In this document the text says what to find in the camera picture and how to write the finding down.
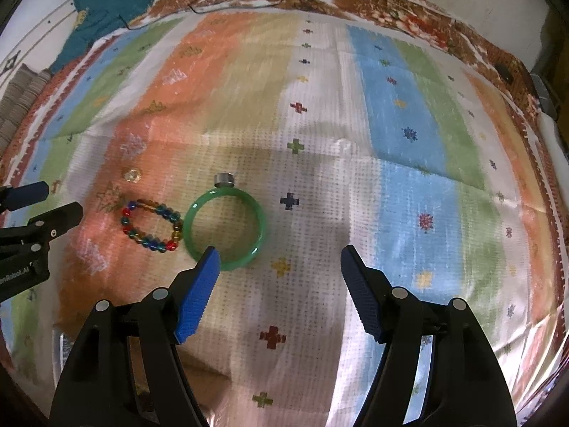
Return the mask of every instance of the green cross motif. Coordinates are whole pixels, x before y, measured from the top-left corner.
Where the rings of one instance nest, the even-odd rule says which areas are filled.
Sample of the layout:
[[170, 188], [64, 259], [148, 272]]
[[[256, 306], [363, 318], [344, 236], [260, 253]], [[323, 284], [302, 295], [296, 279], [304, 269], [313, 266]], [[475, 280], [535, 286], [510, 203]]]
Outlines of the green cross motif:
[[264, 408], [265, 405], [272, 405], [272, 399], [267, 397], [267, 392], [261, 392], [259, 395], [253, 395], [252, 400], [257, 403], [257, 408]]
[[292, 149], [293, 154], [298, 154], [298, 151], [304, 150], [304, 145], [301, 144], [298, 138], [292, 140], [292, 143], [287, 143], [287, 149]]

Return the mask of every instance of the metal screw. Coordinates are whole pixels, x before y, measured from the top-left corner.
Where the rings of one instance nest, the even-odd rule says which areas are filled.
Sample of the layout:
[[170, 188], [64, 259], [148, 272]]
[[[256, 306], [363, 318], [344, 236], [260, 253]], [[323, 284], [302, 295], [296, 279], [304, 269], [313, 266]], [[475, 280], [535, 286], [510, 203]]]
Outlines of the metal screw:
[[235, 186], [235, 177], [227, 172], [215, 175], [213, 185], [216, 188], [233, 188]]
[[95, 305], [95, 310], [97, 311], [105, 311], [107, 308], [109, 308], [109, 301], [108, 300], [101, 300], [100, 302], [97, 302], [97, 304]]
[[392, 290], [392, 295], [393, 295], [395, 298], [403, 299], [403, 298], [407, 298], [407, 296], [408, 296], [409, 294], [408, 294], [407, 290], [404, 289], [404, 288], [393, 288], [393, 290]]
[[455, 298], [452, 301], [452, 306], [457, 310], [465, 310], [466, 309], [466, 302], [462, 298]]
[[162, 300], [168, 296], [168, 289], [160, 288], [152, 292], [152, 298], [155, 300]]

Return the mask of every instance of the red cross motif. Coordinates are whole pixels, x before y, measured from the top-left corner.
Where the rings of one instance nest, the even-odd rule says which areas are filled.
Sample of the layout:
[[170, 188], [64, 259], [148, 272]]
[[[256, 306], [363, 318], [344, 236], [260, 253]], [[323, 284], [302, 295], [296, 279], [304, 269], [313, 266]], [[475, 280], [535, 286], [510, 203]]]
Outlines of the red cross motif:
[[277, 326], [269, 326], [268, 332], [261, 332], [259, 340], [267, 341], [267, 348], [275, 350], [277, 349], [278, 343], [286, 342], [286, 336], [279, 334], [279, 328]]
[[302, 102], [291, 103], [290, 107], [292, 107], [297, 112], [297, 114], [302, 114], [303, 112], [308, 112], [308, 109], [306, 109], [305, 107], [302, 107]]

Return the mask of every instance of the beaded bracelet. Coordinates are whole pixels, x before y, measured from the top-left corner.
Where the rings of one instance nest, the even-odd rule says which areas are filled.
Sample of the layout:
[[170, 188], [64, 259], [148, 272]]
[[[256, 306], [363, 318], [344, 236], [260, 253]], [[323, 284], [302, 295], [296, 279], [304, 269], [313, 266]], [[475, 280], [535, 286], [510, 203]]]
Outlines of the beaded bracelet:
[[[132, 211], [137, 208], [142, 208], [147, 212], [153, 212], [172, 223], [174, 229], [170, 240], [163, 241], [157, 237], [153, 237], [151, 234], [146, 234], [144, 231], [135, 228], [130, 222], [130, 216]], [[183, 222], [181, 220], [180, 213], [174, 212], [170, 207], [167, 207], [164, 204], [158, 204], [158, 202], [153, 200], [137, 199], [136, 201], [130, 201], [126, 208], [122, 209], [121, 225], [124, 234], [128, 235], [131, 239], [134, 239], [137, 244], [140, 244], [151, 251], [158, 251], [161, 253], [166, 251], [175, 251], [180, 239], [182, 238], [181, 229]]]

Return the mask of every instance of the orange stripe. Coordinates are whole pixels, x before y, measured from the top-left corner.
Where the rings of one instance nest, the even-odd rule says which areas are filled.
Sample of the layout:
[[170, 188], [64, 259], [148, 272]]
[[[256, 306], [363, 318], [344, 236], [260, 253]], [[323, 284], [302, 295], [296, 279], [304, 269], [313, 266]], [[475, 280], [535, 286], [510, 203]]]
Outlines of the orange stripe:
[[[127, 200], [141, 197], [170, 203], [177, 175], [169, 169], [187, 165], [180, 158], [187, 146], [196, 141], [200, 112], [212, 89], [218, 86], [227, 59], [238, 48], [243, 31], [254, 17], [253, 14], [234, 14], [225, 25], [215, 24], [218, 20], [215, 15], [205, 17], [181, 40], [136, 107], [116, 126], [105, 162], [86, 198], [83, 222], [69, 240], [72, 249], [67, 254], [60, 291], [63, 330], [75, 335], [93, 304], [102, 297], [115, 305], [140, 300], [148, 292], [144, 288], [145, 276], [152, 274], [149, 261], [153, 255], [160, 255], [162, 261], [173, 261], [173, 258], [168, 260], [169, 253], [162, 256], [150, 252], [128, 239], [118, 223], [119, 210], [109, 214], [97, 211], [100, 202], [97, 194], [111, 185], [124, 193]], [[204, 30], [212, 31], [215, 44], [200, 37]], [[175, 84], [165, 82], [164, 78], [173, 69], [186, 73], [187, 78]], [[146, 143], [146, 150], [133, 160], [125, 160], [121, 145], [127, 142], [130, 134], [139, 136]], [[125, 166], [140, 169], [140, 182], [127, 183], [121, 178]], [[183, 207], [174, 208], [183, 215]], [[136, 226], [160, 238], [169, 237], [171, 226], [167, 222], [141, 211], [136, 215], [133, 219]], [[89, 249], [93, 254], [95, 245], [98, 248], [96, 254], [104, 257], [109, 267], [90, 274], [82, 258]]]
[[[553, 240], [548, 226], [545, 201], [539, 181], [531, 165], [523, 138], [507, 113], [504, 100], [482, 80], [464, 72], [482, 103], [486, 114], [496, 128], [497, 135], [511, 163], [521, 195], [521, 218], [527, 231], [530, 255], [530, 304], [528, 318], [537, 326], [555, 312], [555, 265]], [[527, 343], [522, 357], [519, 379], [514, 384], [512, 398], [520, 400], [523, 390], [533, 377], [539, 358], [547, 351], [548, 339], [544, 335], [549, 326], [540, 326]]]

